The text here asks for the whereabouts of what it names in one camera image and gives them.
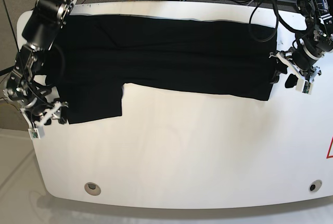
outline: warning label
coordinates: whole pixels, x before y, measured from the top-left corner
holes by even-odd
[[[326,158],[333,158],[333,147],[332,147],[332,144],[333,144],[333,138],[332,138],[332,141],[331,141],[331,145],[329,146]]]

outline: table surface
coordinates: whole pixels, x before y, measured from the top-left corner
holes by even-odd
[[[0,178],[0,223],[332,223],[333,196],[261,207],[190,210],[119,207],[60,199],[46,192],[32,142],[26,131],[0,129],[0,145],[0,153],[4,155],[0,156],[0,160],[5,165],[0,166],[0,174],[4,172],[8,176],[4,178],[4,184]]]
[[[252,10],[121,2],[77,5],[72,14],[248,22]],[[30,14],[18,21],[20,45]],[[301,15],[280,14],[305,29]],[[253,23],[274,26],[273,11],[258,9]],[[277,49],[287,50],[293,40],[279,26]],[[33,140],[46,189],[64,199],[151,208],[246,207],[333,195],[333,159],[326,158],[333,124],[331,57],[317,63],[323,75],[311,96],[285,89],[287,75],[281,75],[267,102],[125,84],[121,117],[53,122],[45,138]],[[311,193],[310,184],[319,179],[322,187]],[[88,182],[101,187],[99,196],[85,192]]]

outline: round hole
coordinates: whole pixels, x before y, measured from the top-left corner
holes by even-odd
[[[93,183],[93,182],[88,182],[86,183],[86,185],[84,186],[84,190],[90,194],[90,195],[94,195],[97,196],[101,193],[100,187]]]
[[[92,183],[89,183],[88,184],[88,187],[92,190],[95,190],[96,189],[96,185],[95,184],[92,184]]]
[[[309,191],[311,193],[315,193],[321,188],[322,185],[323,185],[323,182],[321,180],[316,180],[310,184]]]
[[[313,191],[313,190],[315,190],[316,189],[316,185],[315,184],[312,184],[311,186],[310,186],[310,191]]]

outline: black fabric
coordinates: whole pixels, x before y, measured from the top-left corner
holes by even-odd
[[[255,25],[258,38],[273,29]],[[121,116],[122,85],[268,100],[276,38],[258,43],[247,24],[228,21],[70,16],[56,41],[66,69],[57,86],[69,123]],[[43,73],[57,80],[61,62],[49,52]]]

